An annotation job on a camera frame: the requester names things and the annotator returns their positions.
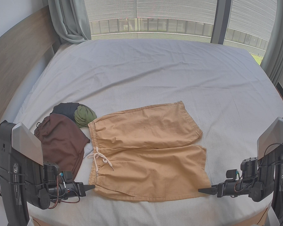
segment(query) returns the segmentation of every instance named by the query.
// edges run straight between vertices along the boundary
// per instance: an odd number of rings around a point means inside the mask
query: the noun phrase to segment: bed
[[[211,184],[226,170],[257,155],[257,139],[277,118],[283,101],[264,71],[244,49],[183,40],[96,40],[63,44],[26,97],[15,123],[31,132],[61,102],[79,102],[98,117],[111,112],[182,100],[203,131],[205,171]],[[88,129],[83,132],[90,138]],[[85,157],[76,181],[88,183]],[[268,206],[247,196],[204,196],[168,202],[124,202],[93,191],[78,204],[32,216],[52,226],[234,225]]]

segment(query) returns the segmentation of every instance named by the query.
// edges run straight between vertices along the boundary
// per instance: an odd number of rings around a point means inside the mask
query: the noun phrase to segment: green grass
[[[256,60],[256,62],[258,63],[258,65],[260,65],[260,64],[261,64],[262,59],[263,59],[263,56],[260,56],[260,55],[254,55],[254,54],[251,54],[251,56],[253,56],[253,58]]]

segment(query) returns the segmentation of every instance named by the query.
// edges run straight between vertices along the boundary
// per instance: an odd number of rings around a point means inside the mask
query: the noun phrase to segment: robotic arm
[[[242,175],[237,179],[238,170],[226,172],[223,183],[209,188],[199,189],[199,192],[217,197],[248,195],[253,201],[259,202],[273,193],[272,209],[283,225],[283,118],[278,118],[258,140],[258,152],[262,157],[247,158],[242,161]]]
[[[61,172],[55,163],[43,162],[41,142],[21,122],[0,124],[0,191],[8,226],[28,224],[26,202],[52,209],[94,187],[73,181],[71,171]]]

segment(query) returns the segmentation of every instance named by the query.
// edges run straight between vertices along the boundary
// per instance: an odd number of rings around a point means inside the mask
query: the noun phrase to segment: white drawstring
[[[103,158],[103,163],[108,163],[109,166],[112,167],[112,169],[114,170],[114,168],[112,166],[112,163],[106,158],[106,156],[104,156],[102,153],[99,153],[99,148],[96,146],[95,149],[97,150],[97,152],[89,154],[87,157],[88,158],[93,157],[93,161],[94,161],[94,164],[95,164],[96,172],[98,172],[99,169],[97,167],[97,163],[96,163],[95,159],[98,159],[99,157],[102,157]]]

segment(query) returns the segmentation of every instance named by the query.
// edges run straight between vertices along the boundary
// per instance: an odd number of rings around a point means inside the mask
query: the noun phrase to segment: tan shorts
[[[202,131],[182,101],[115,112],[88,126],[95,153],[89,184],[103,196],[168,201],[204,196],[198,189],[211,186],[206,149],[193,144]]]

